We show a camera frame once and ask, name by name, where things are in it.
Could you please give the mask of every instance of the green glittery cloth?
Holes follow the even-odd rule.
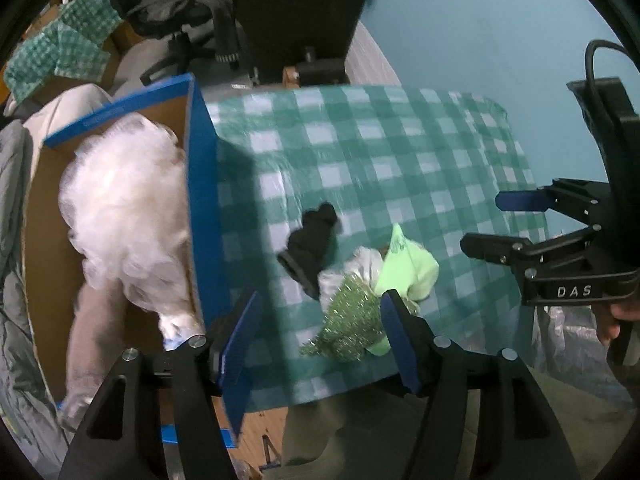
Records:
[[[418,305],[404,304],[418,316]],[[335,293],[318,335],[301,349],[302,355],[323,355],[340,361],[359,361],[367,347],[385,335],[380,317],[380,298],[354,274],[345,276]]]

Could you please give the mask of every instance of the blue wall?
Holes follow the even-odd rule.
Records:
[[[499,102],[539,185],[561,176],[606,179],[565,86],[584,78],[590,40],[616,40],[587,0],[369,0],[362,21],[402,84]],[[620,76],[640,110],[633,64],[609,51],[595,61],[596,76]],[[555,213],[547,219],[552,235],[579,225]]]

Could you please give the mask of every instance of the gray blanket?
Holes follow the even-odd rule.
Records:
[[[0,408],[22,452],[48,480],[57,478],[68,442],[34,355],[24,297],[20,229],[32,150],[18,121],[0,132]]]

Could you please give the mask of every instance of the wooden floor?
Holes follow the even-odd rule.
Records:
[[[226,415],[220,402],[215,403],[216,415],[220,426],[227,426]],[[262,436],[265,434],[271,440],[273,447],[282,451],[282,436],[284,421],[287,416],[286,408],[268,410],[266,412],[247,413],[242,422],[242,434],[237,449],[230,449],[229,454],[236,460],[244,460],[252,468],[258,468],[265,463]]]

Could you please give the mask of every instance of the chair base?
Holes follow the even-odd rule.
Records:
[[[189,64],[194,59],[216,59],[216,49],[213,47],[205,47],[210,40],[214,38],[214,32],[205,34],[196,41],[191,41],[189,35],[182,31],[174,34],[169,40],[169,56],[161,59],[140,76],[140,82],[144,86],[148,86],[155,80],[152,77],[170,66],[177,66],[177,74],[184,74],[189,69]],[[239,69],[240,64],[237,61],[229,63],[231,69],[235,72]]]

